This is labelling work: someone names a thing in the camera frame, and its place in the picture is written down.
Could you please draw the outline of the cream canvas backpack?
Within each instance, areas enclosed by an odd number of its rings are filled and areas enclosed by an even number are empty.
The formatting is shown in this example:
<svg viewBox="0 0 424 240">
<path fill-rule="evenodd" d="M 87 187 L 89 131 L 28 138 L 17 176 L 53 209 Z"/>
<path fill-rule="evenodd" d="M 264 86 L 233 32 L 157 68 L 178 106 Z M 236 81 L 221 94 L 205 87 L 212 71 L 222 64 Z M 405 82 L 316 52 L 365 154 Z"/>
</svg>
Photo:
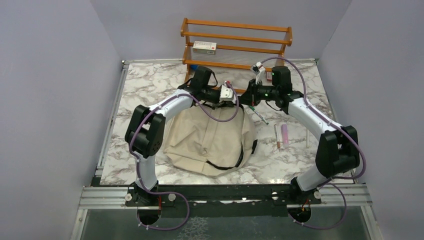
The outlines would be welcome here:
<svg viewBox="0 0 424 240">
<path fill-rule="evenodd" d="M 249 160 L 257 147 L 256 133 L 242 105 L 193 106 L 168 122 L 162 151 L 177 168 L 217 177 Z"/>
</svg>

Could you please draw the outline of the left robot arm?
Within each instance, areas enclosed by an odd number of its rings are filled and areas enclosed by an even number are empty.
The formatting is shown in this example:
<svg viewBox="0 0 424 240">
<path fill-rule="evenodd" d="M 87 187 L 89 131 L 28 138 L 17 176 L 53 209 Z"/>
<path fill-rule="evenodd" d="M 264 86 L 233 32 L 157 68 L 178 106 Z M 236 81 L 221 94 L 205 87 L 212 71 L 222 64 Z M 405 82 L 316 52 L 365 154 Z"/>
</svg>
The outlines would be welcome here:
<svg viewBox="0 0 424 240">
<path fill-rule="evenodd" d="M 198 66 L 192 78 L 177 87 L 174 93 L 164 100 L 151 105 L 139 105 L 134 109 L 124 139 L 128 143 L 129 153 L 135 158 L 135 189 L 140 189 L 138 199 L 144 205 L 152 205 L 159 192 L 154 187 L 158 184 L 155 173 L 156 153 L 162 146 L 165 126 L 180 112 L 195 104 L 212 120 L 221 122 L 208 112 L 201 101 L 219 105 L 235 102 L 235 109 L 241 103 L 236 90 L 229 81 L 221 86 L 209 85 L 215 73 L 204 66 Z"/>
</svg>

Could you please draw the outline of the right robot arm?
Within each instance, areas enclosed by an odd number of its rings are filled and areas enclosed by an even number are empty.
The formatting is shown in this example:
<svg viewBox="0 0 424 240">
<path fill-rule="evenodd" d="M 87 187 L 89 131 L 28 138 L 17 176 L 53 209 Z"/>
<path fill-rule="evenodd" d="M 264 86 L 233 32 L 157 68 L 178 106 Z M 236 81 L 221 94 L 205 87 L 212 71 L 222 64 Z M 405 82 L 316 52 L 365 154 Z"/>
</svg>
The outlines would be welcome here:
<svg viewBox="0 0 424 240">
<path fill-rule="evenodd" d="M 271 69 L 271 85 L 262 84 L 266 69 L 261 63 L 250 69 L 256 77 L 248 82 L 247 89 L 238 98 L 239 102 L 256 106 L 261 101 L 274 101 L 280 111 L 298 120 L 318 140 L 314 165 L 290 182 L 288 196 L 292 202 L 302 203 L 325 181 L 359 166 L 356 129 L 332 121 L 309 103 L 303 93 L 293 90 L 288 67 L 275 66 Z"/>
</svg>

